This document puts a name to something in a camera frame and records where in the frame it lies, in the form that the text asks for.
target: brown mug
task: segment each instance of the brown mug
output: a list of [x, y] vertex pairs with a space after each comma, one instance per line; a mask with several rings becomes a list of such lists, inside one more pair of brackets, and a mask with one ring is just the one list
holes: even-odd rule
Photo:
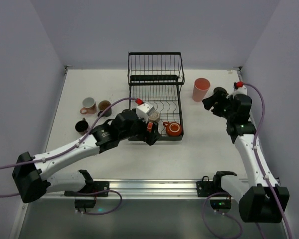
[[76, 123], [75, 130], [80, 135], [85, 135], [89, 131], [89, 124], [86, 122], [85, 118]]
[[[109, 101], [101, 101], [98, 104], [99, 107], [99, 112], [98, 112], [98, 116], [108, 107], [111, 105], [111, 102]], [[102, 116], [110, 116], [112, 113], [112, 109], [109, 108], [107, 111], [104, 112], [104, 114]]]
[[168, 136], [179, 137], [183, 133], [183, 128], [179, 123], [164, 122], [163, 126], [166, 128], [166, 133]]
[[96, 103], [92, 97], [87, 97], [82, 101], [83, 108], [80, 109], [81, 114], [96, 113]]

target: white wall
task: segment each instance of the white wall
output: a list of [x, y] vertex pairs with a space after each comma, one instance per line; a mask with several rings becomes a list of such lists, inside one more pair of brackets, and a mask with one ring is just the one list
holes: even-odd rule
[[[0, 0], [0, 166], [43, 151], [63, 84], [63, 66], [28, 0]], [[0, 194], [15, 193], [12, 169]], [[8, 238], [20, 197], [0, 199], [0, 239]]]
[[[288, 187], [287, 214], [299, 239], [299, 0], [281, 0], [243, 67], [243, 79], [264, 95], [260, 139], [270, 169]], [[260, 100], [249, 93], [258, 122]]]
[[186, 68], [242, 66], [279, 0], [31, 0], [62, 62], [126, 68], [128, 51], [181, 51]]

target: black mug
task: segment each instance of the black mug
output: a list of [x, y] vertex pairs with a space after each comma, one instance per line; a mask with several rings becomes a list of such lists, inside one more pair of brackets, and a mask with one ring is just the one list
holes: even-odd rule
[[[109, 101], [101, 101], [98, 104], [98, 108], [99, 108], [99, 112], [98, 112], [98, 116], [100, 116], [100, 114], [108, 107], [110, 106], [111, 102]], [[104, 114], [102, 116], [110, 116], [112, 113], [112, 109], [109, 108], [107, 111], [104, 112]]]
[[76, 123], [75, 130], [80, 135], [85, 135], [89, 131], [89, 124], [85, 121], [85, 118]]

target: dish rack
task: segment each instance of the dish rack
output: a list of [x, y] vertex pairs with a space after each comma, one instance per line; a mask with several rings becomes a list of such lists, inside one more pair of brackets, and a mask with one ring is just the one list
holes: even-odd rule
[[[185, 83], [183, 59], [180, 52], [130, 52], [128, 58], [128, 84], [130, 97], [140, 98], [154, 105], [159, 112], [159, 133], [164, 141], [180, 141], [184, 136], [180, 91]], [[134, 100], [129, 109], [135, 108]], [[182, 135], [171, 137], [163, 122], [177, 122]]]

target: red cap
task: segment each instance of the red cap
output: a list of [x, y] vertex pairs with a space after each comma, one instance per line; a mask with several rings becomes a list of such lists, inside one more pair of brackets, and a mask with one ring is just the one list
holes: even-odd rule
[[143, 101], [140, 98], [136, 98], [135, 103], [141, 105], [143, 104]]
[[152, 129], [153, 129], [153, 123], [148, 123], [148, 127], [146, 131], [151, 133]]
[[242, 82], [242, 81], [239, 81], [236, 83], [237, 88], [243, 87], [243, 85], [244, 85], [244, 82]]

